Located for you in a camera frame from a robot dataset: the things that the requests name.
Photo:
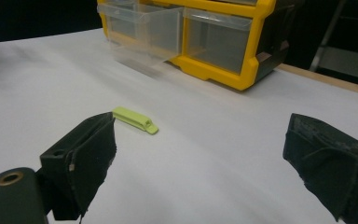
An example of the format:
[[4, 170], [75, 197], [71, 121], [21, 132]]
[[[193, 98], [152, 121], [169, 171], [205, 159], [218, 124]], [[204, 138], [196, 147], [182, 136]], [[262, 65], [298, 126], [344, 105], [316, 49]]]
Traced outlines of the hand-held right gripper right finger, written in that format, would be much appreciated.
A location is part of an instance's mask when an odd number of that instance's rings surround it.
[[358, 140], [319, 119], [293, 114], [282, 156], [334, 219], [358, 224]]

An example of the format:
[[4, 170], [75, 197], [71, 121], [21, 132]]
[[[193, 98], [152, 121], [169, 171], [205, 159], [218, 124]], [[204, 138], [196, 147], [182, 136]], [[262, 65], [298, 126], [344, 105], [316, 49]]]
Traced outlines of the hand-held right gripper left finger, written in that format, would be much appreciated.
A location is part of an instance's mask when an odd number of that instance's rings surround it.
[[40, 156], [45, 210], [55, 219], [85, 216], [117, 153], [114, 122], [111, 112], [87, 118]]

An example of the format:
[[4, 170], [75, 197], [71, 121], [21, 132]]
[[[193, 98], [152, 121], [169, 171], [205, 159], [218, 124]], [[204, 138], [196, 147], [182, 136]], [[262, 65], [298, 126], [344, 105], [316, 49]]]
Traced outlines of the light green plastic clip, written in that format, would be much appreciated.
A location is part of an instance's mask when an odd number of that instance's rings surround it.
[[112, 111], [113, 116], [130, 126], [136, 127], [139, 130], [147, 132], [149, 134], [156, 134], [158, 132], [158, 126], [155, 125], [151, 118], [130, 110], [123, 106], [118, 106]]

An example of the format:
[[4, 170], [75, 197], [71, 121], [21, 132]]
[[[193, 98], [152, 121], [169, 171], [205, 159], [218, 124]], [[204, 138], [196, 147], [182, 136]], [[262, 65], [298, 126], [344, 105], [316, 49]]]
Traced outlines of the clear plastic drawer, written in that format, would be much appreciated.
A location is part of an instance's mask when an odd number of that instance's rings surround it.
[[150, 68], [181, 54], [183, 8], [139, 0], [106, 0], [97, 6], [113, 58]]
[[239, 74], [252, 19], [187, 7], [186, 55]]

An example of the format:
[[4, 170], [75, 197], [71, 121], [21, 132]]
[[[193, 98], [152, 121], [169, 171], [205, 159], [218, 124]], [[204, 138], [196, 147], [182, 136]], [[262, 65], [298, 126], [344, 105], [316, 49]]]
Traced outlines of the closed clear plastic drawer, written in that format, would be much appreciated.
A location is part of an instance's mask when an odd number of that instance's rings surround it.
[[239, 74], [252, 19], [187, 7], [186, 55]]

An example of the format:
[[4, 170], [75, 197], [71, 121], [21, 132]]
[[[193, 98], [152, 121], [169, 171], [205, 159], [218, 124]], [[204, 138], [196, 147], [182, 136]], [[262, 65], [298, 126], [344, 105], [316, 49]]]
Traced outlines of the yellow drawer cabinet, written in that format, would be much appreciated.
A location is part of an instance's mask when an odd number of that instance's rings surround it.
[[305, 0], [97, 0], [114, 57], [170, 62], [235, 90], [283, 63]]

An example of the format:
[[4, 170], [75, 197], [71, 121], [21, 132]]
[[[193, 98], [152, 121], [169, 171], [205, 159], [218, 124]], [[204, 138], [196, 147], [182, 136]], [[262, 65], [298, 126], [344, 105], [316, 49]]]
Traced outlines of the metal stand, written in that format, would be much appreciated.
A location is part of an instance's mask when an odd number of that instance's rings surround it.
[[358, 81], [358, 0], [338, 0], [310, 71]]

